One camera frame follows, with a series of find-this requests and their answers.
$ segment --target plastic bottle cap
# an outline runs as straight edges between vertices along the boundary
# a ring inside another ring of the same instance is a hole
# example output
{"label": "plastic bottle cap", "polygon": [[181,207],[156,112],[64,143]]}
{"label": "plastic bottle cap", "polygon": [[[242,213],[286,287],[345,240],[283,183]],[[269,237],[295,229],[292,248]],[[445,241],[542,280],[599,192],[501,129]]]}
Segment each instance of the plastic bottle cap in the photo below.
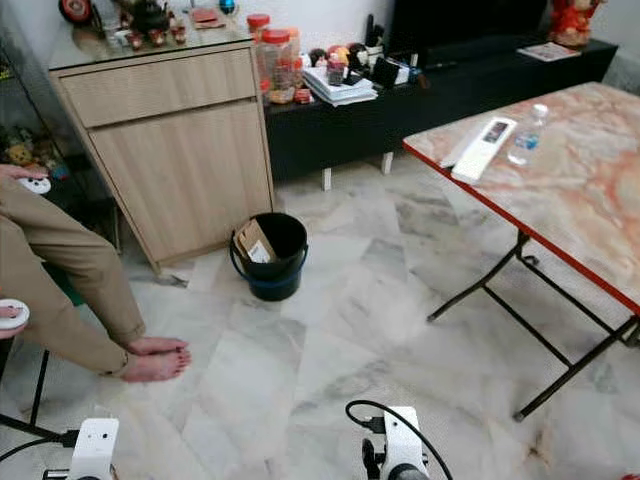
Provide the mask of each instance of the plastic bottle cap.
{"label": "plastic bottle cap", "polygon": [[549,107],[543,105],[542,103],[536,103],[533,106],[533,113],[537,117],[546,117],[547,115],[549,115]]}
{"label": "plastic bottle cap", "polygon": [[262,41],[265,43],[287,43],[291,37],[286,30],[270,30],[262,32]]}
{"label": "plastic bottle cap", "polygon": [[247,23],[251,28],[260,28],[269,25],[271,17],[265,13],[254,13],[247,17]]}

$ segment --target black bucket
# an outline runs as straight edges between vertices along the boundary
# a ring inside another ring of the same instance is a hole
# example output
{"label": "black bucket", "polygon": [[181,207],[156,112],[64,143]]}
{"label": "black bucket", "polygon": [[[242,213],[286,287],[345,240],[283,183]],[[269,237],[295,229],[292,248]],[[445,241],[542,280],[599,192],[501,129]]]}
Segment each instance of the black bucket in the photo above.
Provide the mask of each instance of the black bucket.
{"label": "black bucket", "polygon": [[[253,217],[269,240],[278,260],[255,263],[238,251],[231,235],[229,255],[236,271],[249,283],[251,292],[261,300],[275,302],[293,295],[300,286],[302,267],[309,246],[307,231],[297,219],[284,213],[263,213]],[[236,261],[242,262],[242,269]]]}

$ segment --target wooden cabinet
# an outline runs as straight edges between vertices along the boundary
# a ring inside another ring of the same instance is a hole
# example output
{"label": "wooden cabinet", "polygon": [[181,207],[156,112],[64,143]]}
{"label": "wooden cabinet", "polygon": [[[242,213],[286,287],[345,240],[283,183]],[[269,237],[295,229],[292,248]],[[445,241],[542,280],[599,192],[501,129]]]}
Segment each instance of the wooden cabinet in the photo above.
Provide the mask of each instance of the wooden cabinet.
{"label": "wooden cabinet", "polygon": [[272,210],[253,46],[234,47],[52,72],[156,270]]}

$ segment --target cabinet leg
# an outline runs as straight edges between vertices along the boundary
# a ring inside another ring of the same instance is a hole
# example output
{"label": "cabinet leg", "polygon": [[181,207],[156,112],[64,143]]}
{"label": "cabinet leg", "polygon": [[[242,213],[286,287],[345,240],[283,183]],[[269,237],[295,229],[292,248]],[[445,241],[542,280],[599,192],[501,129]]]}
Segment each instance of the cabinet leg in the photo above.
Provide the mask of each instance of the cabinet leg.
{"label": "cabinet leg", "polygon": [[382,174],[389,175],[391,173],[391,163],[393,163],[393,152],[387,152],[382,155]]}
{"label": "cabinet leg", "polygon": [[331,169],[325,168],[322,170],[322,190],[328,192],[331,190]]}

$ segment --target person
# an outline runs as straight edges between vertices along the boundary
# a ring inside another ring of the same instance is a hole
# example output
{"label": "person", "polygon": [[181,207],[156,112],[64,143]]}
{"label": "person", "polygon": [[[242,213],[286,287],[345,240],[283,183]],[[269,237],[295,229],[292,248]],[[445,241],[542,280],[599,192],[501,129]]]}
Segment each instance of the person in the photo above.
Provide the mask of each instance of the person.
{"label": "person", "polygon": [[[113,246],[17,180],[46,175],[0,164],[0,298],[29,307],[26,325],[0,330],[102,375],[163,381],[191,363],[187,342],[145,337],[145,325]],[[40,259],[64,270],[108,335],[84,322]],[[19,311],[3,308],[0,316]]]}

